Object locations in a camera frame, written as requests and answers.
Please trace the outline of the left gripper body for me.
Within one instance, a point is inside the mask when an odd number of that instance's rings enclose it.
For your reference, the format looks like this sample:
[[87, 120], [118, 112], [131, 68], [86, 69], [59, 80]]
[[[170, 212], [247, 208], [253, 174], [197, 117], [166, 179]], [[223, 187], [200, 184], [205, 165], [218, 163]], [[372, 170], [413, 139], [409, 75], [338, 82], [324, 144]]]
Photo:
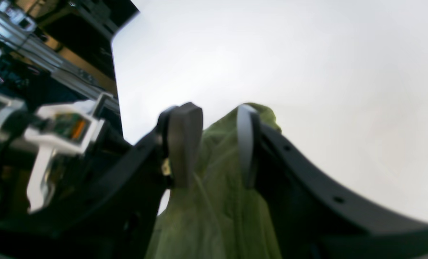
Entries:
[[49, 177], [56, 154], [57, 150], [52, 146], [42, 145], [39, 148], [26, 189], [30, 204], [28, 213], [35, 213], [45, 208], [53, 198], [55, 185]]

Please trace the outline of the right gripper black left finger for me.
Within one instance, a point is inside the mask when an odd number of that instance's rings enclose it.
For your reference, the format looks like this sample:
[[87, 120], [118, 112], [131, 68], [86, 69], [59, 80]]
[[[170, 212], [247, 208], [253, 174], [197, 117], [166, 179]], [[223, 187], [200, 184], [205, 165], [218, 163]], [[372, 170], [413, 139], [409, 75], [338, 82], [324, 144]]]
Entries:
[[163, 193], [192, 183], [202, 132], [202, 108], [165, 110], [103, 175], [53, 205], [1, 220], [0, 259], [144, 258]]

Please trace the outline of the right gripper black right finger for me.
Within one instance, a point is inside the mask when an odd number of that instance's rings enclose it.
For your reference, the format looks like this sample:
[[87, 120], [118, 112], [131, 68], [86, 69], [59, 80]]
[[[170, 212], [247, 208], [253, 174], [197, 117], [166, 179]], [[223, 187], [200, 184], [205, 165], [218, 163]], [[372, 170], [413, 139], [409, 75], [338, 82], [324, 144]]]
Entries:
[[284, 259], [428, 259], [428, 223], [337, 183], [250, 105], [236, 125], [243, 184], [265, 200]]

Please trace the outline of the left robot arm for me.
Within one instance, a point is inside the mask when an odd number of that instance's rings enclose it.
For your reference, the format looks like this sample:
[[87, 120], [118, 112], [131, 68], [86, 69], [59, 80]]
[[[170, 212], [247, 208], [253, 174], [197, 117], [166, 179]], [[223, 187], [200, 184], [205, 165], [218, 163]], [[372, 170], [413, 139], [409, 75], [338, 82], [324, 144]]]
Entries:
[[55, 193], [49, 178], [61, 155], [60, 139], [42, 132], [51, 120], [49, 113], [29, 113], [23, 101], [0, 94], [0, 166], [31, 171], [26, 187], [30, 214], [47, 208]]

